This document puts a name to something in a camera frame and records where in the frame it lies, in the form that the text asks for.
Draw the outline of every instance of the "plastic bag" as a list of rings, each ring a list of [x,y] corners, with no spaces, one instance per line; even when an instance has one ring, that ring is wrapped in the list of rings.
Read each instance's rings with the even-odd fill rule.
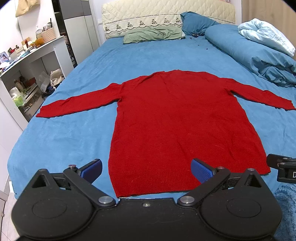
[[[26,102],[24,95],[21,94],[20,91],[16,87],[12,88],[9,91],[9,94],[17,107],[22,106]]]
[[[39,80],[36,80],[38,87],[44,93],[47,86],[50,84],[50,78],[44,71],[39,75]]]
[[[34,9],[39,5],[40,5],[40,0],[19,0],[15,16],[16,17],[22,16],[26,12],[31,11],[32,9]]]

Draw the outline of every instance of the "quilted headboard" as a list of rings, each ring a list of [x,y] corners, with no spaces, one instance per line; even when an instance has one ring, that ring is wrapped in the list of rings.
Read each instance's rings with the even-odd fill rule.
[[[102,6],[106,38],[145,26],[182,26],[180,14],[196,12],[219,23],[235,24],[234,6],[218,0],[119,0]]]

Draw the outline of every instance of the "wicker basket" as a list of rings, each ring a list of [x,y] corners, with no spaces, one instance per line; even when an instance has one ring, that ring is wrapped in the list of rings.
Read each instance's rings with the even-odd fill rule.
[[[45,30],[44,32],[42,32],[42,38],[44,39],[45,44],[55,39],[56,36],[54,33],[54,28],[49,28],[48,30]]]

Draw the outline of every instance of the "sweater sleeve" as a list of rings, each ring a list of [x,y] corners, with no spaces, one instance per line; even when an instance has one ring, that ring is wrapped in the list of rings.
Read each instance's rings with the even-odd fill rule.
[[[291,100],[284,99],[268,90],[260,90],[250,85],[241,84],[233,79],[222,78],[227,82],[227,90],[235,92],[247,100],[266,104],[285,110],[296,110]]]
[[[136,84],[140,83],[146,76],[123,82],[122,84],[112,83],[105,89],[89,92],[79,96],[73,96],[66,100],[58,100],[41,107],[36,117],[56,117],[73,114],[85,110],[99,108],[118,101],[126,95]]]

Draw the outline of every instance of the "blue gripper pad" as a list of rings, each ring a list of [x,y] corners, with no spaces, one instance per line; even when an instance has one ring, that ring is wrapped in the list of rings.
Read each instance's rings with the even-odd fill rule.
[[[79,168],[77,174],[89,183],[93,183],[101,175],[102,170],[102,161],[100,159],[95,159],[82,168]]]
[[[216,169],[201,160],[193,159],[191,162],[191,173],[197,180],[204,183],[216,174]]]

